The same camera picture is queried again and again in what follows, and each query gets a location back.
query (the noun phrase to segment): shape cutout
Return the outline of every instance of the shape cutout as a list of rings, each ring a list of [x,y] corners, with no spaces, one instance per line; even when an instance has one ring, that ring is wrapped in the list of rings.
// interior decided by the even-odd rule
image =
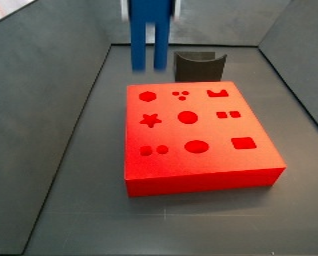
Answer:
[[[139,94],[139,99],[146,101],[146,102],[150,102],[150,101],[156,99],[156,94],[154,92],[150,92],[150,91],[143,92],[143,93]]]
[[[140,147],[140,155],[150,156],[152,154],[152,148],[150,146]]]
[[[194,124],[198,121],[198,115],[192,111],[183,111],[179,113],[178,119],[184,124]]]
[[[228,97],[228,92],[222,89],[219,92],[212,92],[211,90],[207,90],[207,96],[214,97]]]
[[[235,149],[254,149],[256,148],[256,144],[251,137],[243,138],[232,138],[231,139],[232,145]]]
[[[140,124],[147,124],[150,128],[154,128],[154,125],[162,123],[162,120],[156,118],[158,114],[146,115],[143,114],[143,120]]]
[[[156,147],[156,152],[159,153],[159,154],[166,154],[167,152],[168,152],[168,147],[166,146],[166,145],[160,145],[160,146],[158,146]]]
[[[202,140],[191,140],[184,145],[186,150],[190,153],[204,153],[208,150],[208,144]]]
[[[232,118],[239,118],[239,117],[240,117],[239,111],[230,111],[228,113],[230,113],[230,116],[231,116]]]
[[[216,112],[218,118],[227,118],[227,113],[224,111]]]

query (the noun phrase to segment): gray floor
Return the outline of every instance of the gray floor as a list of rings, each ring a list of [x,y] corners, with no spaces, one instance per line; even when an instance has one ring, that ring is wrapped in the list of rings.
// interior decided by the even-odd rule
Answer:
[[[126,86],[174,81],[175,50],[228,55],[232,80],[286,160],[271,188],[130,199],[123,183]],[[27,254],[318,254],[318,128],[255,48],[171,47],[164,73],[132,74],[113,46]]]

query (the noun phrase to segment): shape sorter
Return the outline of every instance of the shape sorter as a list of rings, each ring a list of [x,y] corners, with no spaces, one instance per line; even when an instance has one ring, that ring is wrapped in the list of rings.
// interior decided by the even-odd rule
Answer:
[[[271,186],[286,164],[232,82],[127,87],[128,196]]]

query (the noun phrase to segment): circular hole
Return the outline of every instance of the circular hole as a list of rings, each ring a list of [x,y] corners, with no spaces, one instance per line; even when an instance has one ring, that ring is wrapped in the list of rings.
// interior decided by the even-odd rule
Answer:
[[[198,115],[192,111],[183,111],[179,113],[178,119],[184,124],[194,124],[198,121]]]
[[[190,153],[204,153],[208,150],[208,144],[202,140],[191,140],[184,145],[186,150]]]
[[[156,147],[156,152],[159,154],[166,154],[168,152],[168,147],[166,145],[160,145]]]

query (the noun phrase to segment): black object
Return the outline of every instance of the black object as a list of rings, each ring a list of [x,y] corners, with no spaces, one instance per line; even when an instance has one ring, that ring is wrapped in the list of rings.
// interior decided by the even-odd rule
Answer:
[[[215,52],[175,52],[175,81],[220,81],[226,58],[215,59]]]

